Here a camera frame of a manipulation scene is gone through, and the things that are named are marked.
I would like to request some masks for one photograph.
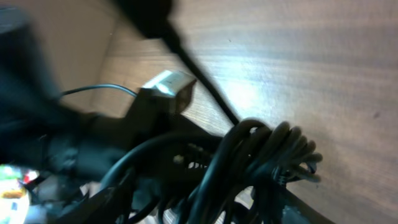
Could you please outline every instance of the blurry black object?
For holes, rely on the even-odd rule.
[[[214,223],[221,212],[225,223],[331,223],[285,188],[320,181],[315,143],[287,123],[271,130],[239,121],[182,48],[167,20],[171,1],[113,1],[145,37],[162,39],[181,58],[235,126],[219,137],[182,116],[195,79],[179,72],[141,88],[124,118],[66,108],[28,19],[15,8],[1,9],[0,158],[66,177],[63,185],[72,189],[52,202],[57,209],[49,211],[49,222],[135,223],[157,207],[161,223],[168,208],[177,223]],[[94,197],[70,193],[92,180],[101,181]],[[249,186],[250,209],[234,201]],[[136,214],[129,218],[130,212]]]

